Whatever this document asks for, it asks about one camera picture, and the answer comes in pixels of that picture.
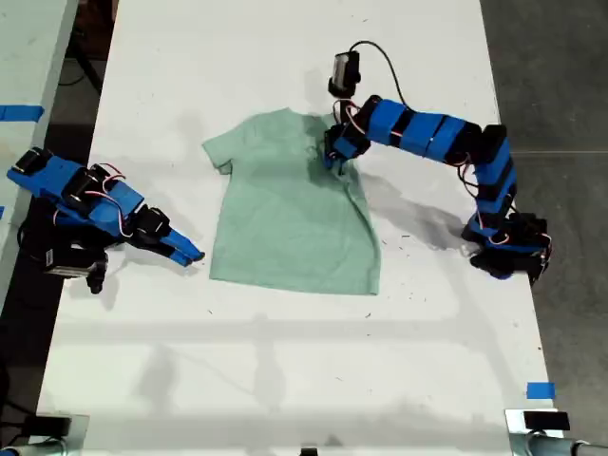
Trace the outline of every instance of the white table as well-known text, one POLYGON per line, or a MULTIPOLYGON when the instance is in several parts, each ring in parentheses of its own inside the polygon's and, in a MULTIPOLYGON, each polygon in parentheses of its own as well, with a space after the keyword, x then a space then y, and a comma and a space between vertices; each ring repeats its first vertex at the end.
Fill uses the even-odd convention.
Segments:
POLYGON ((0 122, 0 313, 17 258, 17 228, 30 194, 7 171, 33 146, 42 146, 78 0, 0 2, 0 105, 41 105, 38 123, 0 122))
MULTIPOLYGON (((258 112, 329 112, 333 55, 364 38, 412 106, 497 121, 477 0, 123 0, 91 160, 210 256, 228 178, 200 144, 258 112)), ((396 99, 360 50, 357 100, 396 99)), ((379 296, 213 281, 209 259, 125 247, 99 297, 66 283, 39 410, 90 415, 86 454, 510 454, 504 409, 551 407, 525 398, 546 381, 527 278, 469 266, 452 168, 381 146, 357 164, 379 296)))

